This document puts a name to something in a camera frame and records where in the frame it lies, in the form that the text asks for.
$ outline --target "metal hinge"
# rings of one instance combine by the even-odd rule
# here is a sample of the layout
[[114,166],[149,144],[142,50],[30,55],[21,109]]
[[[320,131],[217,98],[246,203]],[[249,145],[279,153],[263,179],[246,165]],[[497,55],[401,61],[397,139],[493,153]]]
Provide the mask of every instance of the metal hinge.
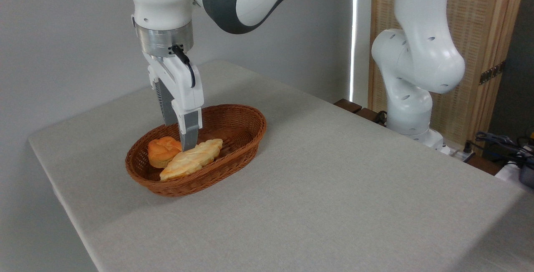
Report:
[[506,61],[503,61],[502,63],[499,63],[498,65],[496,65],[496,66],[490,68],[489,70],[487,70],[486,72],[482,73],[480,75],[479,85],[485,84],[486,82],[488,82],[492,78],[497,77],[497,75],[499,75],[500,73],[502,73],[502,71],[504,71],[505,65],[506,65]]

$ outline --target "table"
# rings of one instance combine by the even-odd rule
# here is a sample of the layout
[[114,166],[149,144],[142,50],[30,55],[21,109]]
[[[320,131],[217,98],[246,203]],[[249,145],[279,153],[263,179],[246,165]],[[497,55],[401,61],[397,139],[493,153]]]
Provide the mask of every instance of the table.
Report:
[[231,63],[199,69],[205,106],[250,105],[268,126],[206,190],[166,198],[126,173],[162,124],[149,88],[29,139],[99,271],[534,270],[532,195]]

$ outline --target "white wall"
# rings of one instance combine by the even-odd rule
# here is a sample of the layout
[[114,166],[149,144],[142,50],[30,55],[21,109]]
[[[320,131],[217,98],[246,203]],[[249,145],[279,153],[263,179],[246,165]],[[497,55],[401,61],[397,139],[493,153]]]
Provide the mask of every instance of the white wall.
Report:
[[[0,271],[95,270],[27,138],[149,84],[132,10],[131,0],[0,0]],[[350,16],[351,0],[286,0],[232,36],[198,10],[190,57],[336,101],[347,97]]]

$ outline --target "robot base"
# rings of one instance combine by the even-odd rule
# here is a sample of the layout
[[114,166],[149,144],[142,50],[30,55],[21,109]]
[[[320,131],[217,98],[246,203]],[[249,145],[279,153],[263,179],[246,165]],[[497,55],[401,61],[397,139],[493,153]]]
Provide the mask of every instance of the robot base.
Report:
[[417,135],[406,135],[406,137],[409,137],[414,141],[418,141],[419,143],[431,147],[443,154],[449,155],[451,153],[451,149],[447,147],[443,141],[443,136],[433,129],[429,128],[424,133]]

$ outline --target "bread roll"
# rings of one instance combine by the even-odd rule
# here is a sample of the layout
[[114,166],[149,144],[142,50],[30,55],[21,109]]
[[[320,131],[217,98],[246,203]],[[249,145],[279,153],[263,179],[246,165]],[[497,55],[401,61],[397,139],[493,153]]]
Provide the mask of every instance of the bread roll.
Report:
[[177,154],[160,173],[162,181],[184,177],[213,162],[223,147],[222,139],[210,139],[195,148]]
[[154,168],[164,168],[181,152],[181,143],[166,136],[149,142],[149,162]]

